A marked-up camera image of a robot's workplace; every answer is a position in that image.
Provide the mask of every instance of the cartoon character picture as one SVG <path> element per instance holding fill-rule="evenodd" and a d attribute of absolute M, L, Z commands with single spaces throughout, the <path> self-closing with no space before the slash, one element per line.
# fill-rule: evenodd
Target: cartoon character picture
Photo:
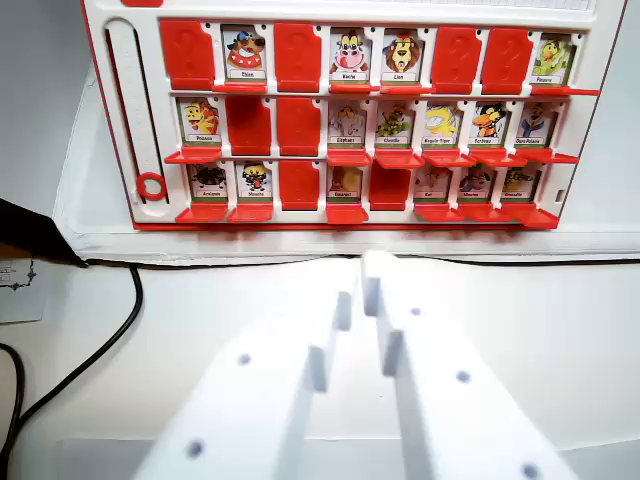
<path fill-rule="evenodd" d="M 329 177 L 327 201 L 357 203 L 360 201 L 362 171 L 355 167 L 333 167 Z"/>
<path fill-rule="evenodd" d="M 459 202 L 487 202 L 493 186 L 494 172 L 482 165 L 466 169 L 460 181 Z"/>
<path fill-rule="evenodd" d="M 507 130 L 504 103 L 479 103 L 473 118 L 469 143 L 474 146 L 500 146 Z"/>
<path fill-rule="evenodd" d="M 421 42 L 416 32 L 387 29 L 382 49 L 382 81 L 388 83 L 417 83 L 420 73 Z"/>
<path fill-rule="evenodd" d="M 227 200 L 227 175 L 215 163 L 189 165 L 189 177 L 194 201 L 220 202 Z"/>
<path fill-rule="evenodd" d="M 364 41 L 364 31 L 359 28 L 331 29 L 331 57 L 333 63 L 329 69 L 331 82 L 367 83 L 371 47 Z"/>
<path fill-rule="evenodd" d="M 518 125 L 516 146 L 518 148 L 545 148 L 551 142 L 551 134 L 557 113 L 551 103 L 527 103 L 522 109 Z"/>
<path fill-rule="evenodd" d="M 329 104 L 329 148 L 360 148 L 364 145 L 366 112 L 358 102 Z"/>
<path fill-rule="evenodd" d="M 442 203 L 447 200 L 451 170 L 424 166 L 416 171 L 413 198 L 420 203 Z"/>
<path fill-rule="evenodd" d="M 226 49 L 227 78 L 234 82 L 264 82 L 265 66 L 262 52 L 265 39 L 250 26 L 223 26 Z"/>
<path fill-rule="evenodd" d="M 218 109 L 209 100 L 200 98 L 177 98 L 178 117 L 182 139 L 186 145 L 220 145 L 220 117 Z"/>
<path fill-rule="evenodd" d="M 570 35 L 542 34 L 531 83 L 566 84 L 574 53 Z"/>
<path fill-rule="evenodd" d="M 271 198 L 271 171 L 262 162 L 236 162 L 235 168 L 238 201 L 263 201 Z"/>
<path fill-rule="evenodd" d="M 501 202 L 531 202 L 540 179 L 540 170 L 536 164 L 526 167 L 511 167 L 507 170 Z"/>
<path fill-rule="evenodd" d="M 451 147 L 458 143 L 462 112 L 455 104 L 429 105 L 423 147 Z"/>
<path fill-rule="evenodd" d="M 380 102 L 378 104 L 376 145 L 403 148 L 409 146 L 413 115 L 407 110 L 404 103 Z"/>

